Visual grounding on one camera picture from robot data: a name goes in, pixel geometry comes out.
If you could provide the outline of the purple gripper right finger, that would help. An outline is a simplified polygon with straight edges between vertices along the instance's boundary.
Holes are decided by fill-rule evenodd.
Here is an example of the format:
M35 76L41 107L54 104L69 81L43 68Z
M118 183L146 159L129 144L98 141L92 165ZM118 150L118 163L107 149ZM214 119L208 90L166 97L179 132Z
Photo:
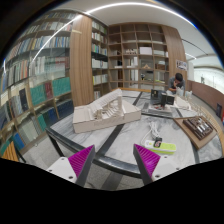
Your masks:
M152 174L160 160L160 156L138 144L133 146L133 155L143 183L145 185L152 183Z

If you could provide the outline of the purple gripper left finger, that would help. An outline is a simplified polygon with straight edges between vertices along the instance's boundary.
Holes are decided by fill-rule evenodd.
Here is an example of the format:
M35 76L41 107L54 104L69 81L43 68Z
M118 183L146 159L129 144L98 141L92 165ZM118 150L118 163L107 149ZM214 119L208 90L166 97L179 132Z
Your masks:
M76 184L83 187L85 185L92 161L95 157L95 146L91 145L80 150L68 158L69 163L76 174Z

